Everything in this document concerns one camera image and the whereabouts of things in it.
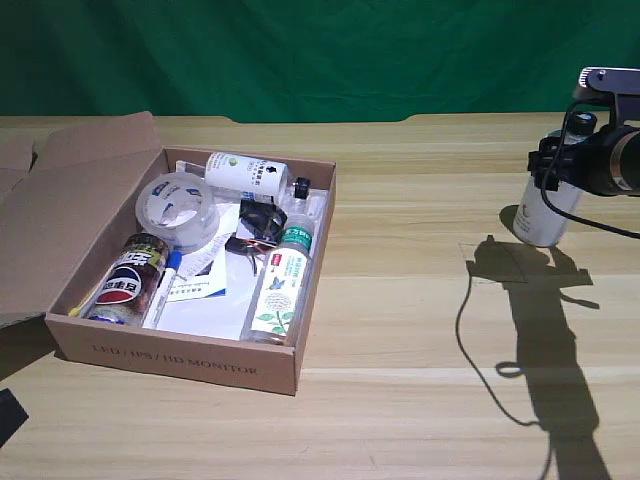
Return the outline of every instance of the green backdrop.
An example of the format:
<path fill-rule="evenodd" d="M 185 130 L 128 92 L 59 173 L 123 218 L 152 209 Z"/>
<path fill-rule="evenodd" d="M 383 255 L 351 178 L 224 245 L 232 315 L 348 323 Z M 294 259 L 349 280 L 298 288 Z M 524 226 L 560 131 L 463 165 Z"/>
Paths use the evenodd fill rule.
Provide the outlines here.
<path fill-rule="evenodd" d="M 564 110 L 640 67 L 640 1 L 2 2 L 0 115 L 393 121 Z"/>

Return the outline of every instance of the cardboard box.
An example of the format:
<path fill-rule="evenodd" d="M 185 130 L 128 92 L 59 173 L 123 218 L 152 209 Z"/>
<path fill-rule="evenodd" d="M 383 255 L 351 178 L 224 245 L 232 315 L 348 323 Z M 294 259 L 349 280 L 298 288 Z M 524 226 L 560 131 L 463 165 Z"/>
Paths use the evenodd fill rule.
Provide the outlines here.
<path fill-rule="evenodd" d="M 33 141 L 21 135 L 0 145 L 0 203 L 29 173 Z"/>
<path fill-rule="evenodd" d="M 68 360 L 295 394 L 335 198 L 335 164 L 286 162 L 328 191 L 318 248 L 292 346 L 261 345 L 68 317 L 139 226 L 135 201 L 177 160 L 204 165 L 210 150 L 163 148 L 138 113 L 53 133 L 27 178 L 0 204 L 0 315 L 45 321 Z"/>

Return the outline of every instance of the bottle label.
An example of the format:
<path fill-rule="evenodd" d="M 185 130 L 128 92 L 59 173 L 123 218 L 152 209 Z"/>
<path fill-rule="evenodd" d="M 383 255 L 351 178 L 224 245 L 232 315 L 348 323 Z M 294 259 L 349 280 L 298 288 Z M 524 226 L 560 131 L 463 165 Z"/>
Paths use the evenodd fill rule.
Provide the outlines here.
<path fill-rule="evenodd" d="M 307 268 L 307 257 L 292 248 L 278 248 L 268 257 L 251 329 L 285 336 Z"/>
<path fill-rule="evenodd" d="M 292 242 L 297 243 L 298 245 L 302 245 L 307 252 L 311 250 L 311 233 L 305 228 L 302 227 L 287 227 L 284 231 L 284 235 L 282 235 L 281 243 Z"/>
<path fill-rule="evenodd" d="M 560 182 L 558 191 L 548 191 L 549 200 L 566 212 L 573 212 L 582 190 L 566 182 Z M 565 230 L 568 220 L 551 211 L 545 205 L 540 189 L 529 177 L 522 200 L 518 206 L 513 231 L 520 240 L 538 247 L 556 245 Z"/>

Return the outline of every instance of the water bottle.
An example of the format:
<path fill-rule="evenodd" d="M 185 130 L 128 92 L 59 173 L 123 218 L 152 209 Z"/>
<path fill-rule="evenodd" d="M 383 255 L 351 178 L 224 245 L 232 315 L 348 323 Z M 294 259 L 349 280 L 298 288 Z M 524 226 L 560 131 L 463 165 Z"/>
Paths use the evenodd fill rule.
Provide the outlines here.
<path fill-rule="evenodd" d="M 280 162 L 226 152 L 209 156 L 205 182 L 215 197 L 252 200 L 282 206 L 293 183 L 289 167 Z"/>
<path fill-rule="evenodd" d="M 567 121 L 564 145 L 574 145 L 586 140 L 594 131 L 597 118 L 592 113 L 576 112 Z M 561 130 L 554 130 L 547 137 L 560 137 Z M 542 200 L 536 187 L 535 175 L 529 176 L 524 195 L 513 220 L 513 232 L 525 243 L 536 247 L 556 245 L 567 230 L 568 219 L 553 212 Z M 559 209 L 572 213 L 582 190 L 570 183 L 559 181 L 558 190 L 547 190 L 547 197 Z"/>
<path fill-rule="evenodd" d="M 265 259 L 240 334 L 242 341 L 275 345 L 295 342 L 315 230 L 315 222 L 307 212 L 309 187 L 309 180 L 296 179 L 284 233 Z"/>

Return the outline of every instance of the white paper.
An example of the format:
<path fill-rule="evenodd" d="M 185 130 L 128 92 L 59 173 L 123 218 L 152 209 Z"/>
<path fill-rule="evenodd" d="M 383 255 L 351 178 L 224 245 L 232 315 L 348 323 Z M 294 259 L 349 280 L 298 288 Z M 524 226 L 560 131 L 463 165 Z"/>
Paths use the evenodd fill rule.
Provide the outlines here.
<path fill-rule="evenodd" d="M 158 330 L 238 340 L 258 277 L 242 255 L 226 255 L 226 295 L 166 303 Z"/>
<path fill-rule="evenodd" d="M 240 216 L 240 202 L 216 204 L 220 225 L 218 231 L 201 249 L 182 257 L 178 277 L 182 280 L 191 280 L 202 272 L 216 258 L 218 252 L 224 250 L 224 245 L 238 226 Z"/>
<path fill-rule="evenodd" d="M 227 262 L 224 249 L 218 251 L 213 262 L 189 280 L 176 276 L 167 302 L 224 295 L 227 287 Z"/>

